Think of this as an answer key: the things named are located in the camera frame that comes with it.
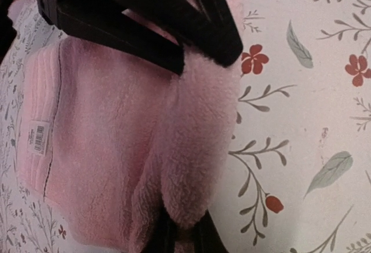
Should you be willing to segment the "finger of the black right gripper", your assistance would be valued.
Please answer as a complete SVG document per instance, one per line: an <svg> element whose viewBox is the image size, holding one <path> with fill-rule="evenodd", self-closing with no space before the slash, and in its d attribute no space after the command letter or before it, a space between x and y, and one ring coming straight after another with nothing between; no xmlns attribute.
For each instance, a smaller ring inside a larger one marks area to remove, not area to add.
<svg viewBox="0 0 371 253"><path fill-rule="evenodd" d="M132 9L228 67L243 44L226 0L131 0Z"/></svg>
<svg viewBox="0 0 371 253"><path fill-rule="evenodd" d="M184 69L183 48L123 13L112 0L37 0L45 21L69 36L147 60L172 73Z"/></svg>

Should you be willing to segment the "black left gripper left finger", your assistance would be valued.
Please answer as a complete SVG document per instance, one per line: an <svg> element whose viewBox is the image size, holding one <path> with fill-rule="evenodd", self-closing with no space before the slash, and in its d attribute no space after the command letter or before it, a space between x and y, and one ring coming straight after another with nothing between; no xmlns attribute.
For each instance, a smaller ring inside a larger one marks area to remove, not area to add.
<svg viewBox="0 0 371 253"><path fill-rule="evenodd" d="M148 253L174 253L177 226L165 207L161 208L157 224L147 244Z"/></svg>

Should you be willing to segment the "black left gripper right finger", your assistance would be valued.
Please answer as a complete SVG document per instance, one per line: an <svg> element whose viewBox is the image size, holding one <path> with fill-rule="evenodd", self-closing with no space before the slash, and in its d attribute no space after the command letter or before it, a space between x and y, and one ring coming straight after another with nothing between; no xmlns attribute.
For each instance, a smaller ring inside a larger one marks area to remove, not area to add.
<svg viewBox="0 0 371 253"><path fill-rule="evenodd" d="M195 253L228 253L209 211L193 227L192 241Z"/></svg>

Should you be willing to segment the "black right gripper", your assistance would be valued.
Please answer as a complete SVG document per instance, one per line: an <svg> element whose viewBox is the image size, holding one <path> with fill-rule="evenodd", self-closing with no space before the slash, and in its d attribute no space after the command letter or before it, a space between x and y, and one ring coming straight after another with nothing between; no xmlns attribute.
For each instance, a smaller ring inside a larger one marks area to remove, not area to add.
<svg viewBox="0 0 371 253"><path fill-rule="evenodd" d="M17 35L13 26L25 2L26 0L1 0L1 61Z"/></svg>

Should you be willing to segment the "pink towel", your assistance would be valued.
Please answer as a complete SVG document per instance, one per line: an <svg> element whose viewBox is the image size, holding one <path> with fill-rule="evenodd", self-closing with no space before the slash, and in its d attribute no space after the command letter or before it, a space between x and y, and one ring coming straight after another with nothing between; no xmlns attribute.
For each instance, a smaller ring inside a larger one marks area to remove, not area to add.
<svg viewBox="0 0 371 253"><path fill-rule="evenodd" d="M27 61L17 177L84 244L142 252L161 208L205 215L237 118L241 62L184 48L182 75L67 37Z"/></svg>

